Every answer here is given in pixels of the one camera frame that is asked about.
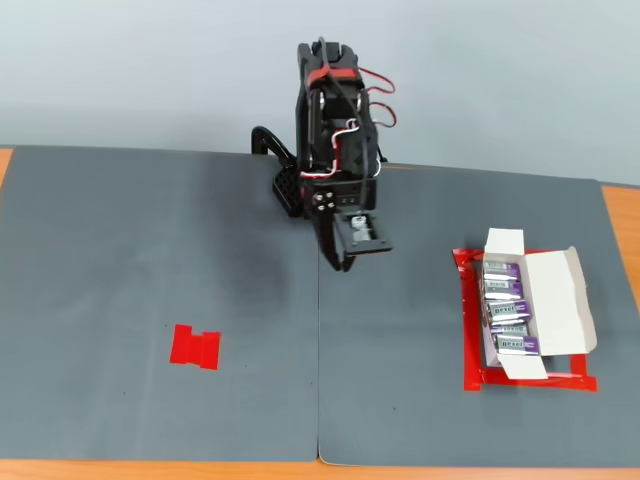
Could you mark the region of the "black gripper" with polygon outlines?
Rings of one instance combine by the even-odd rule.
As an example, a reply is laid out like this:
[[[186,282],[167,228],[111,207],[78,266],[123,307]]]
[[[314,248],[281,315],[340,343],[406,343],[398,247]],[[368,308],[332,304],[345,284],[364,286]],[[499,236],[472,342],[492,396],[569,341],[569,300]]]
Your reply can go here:
[[[338,272],[348,272],[354,256],[340,258],[336,249],[334,219],[377,208],[377,180],[303,178],[302,215],[311,220],[318,246],[328,263]]]

